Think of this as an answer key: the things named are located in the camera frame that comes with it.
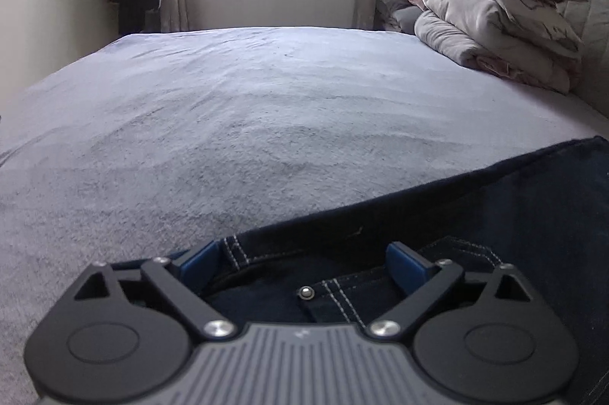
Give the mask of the grey quilted headboard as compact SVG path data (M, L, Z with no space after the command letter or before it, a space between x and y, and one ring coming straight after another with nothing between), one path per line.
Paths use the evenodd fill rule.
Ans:
M608 0L561 3L560 11L583 43L575 95L608 116Z

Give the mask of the dark blue jeans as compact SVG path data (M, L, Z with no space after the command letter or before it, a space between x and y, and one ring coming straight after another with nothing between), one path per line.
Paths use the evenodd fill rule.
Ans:
M106 402L604 404L608 143L550 146L486 169L217 240L199 297L238 327L200 340L126 278L139 342ZM464 281L409 338L367 326L406 294L400 242Z

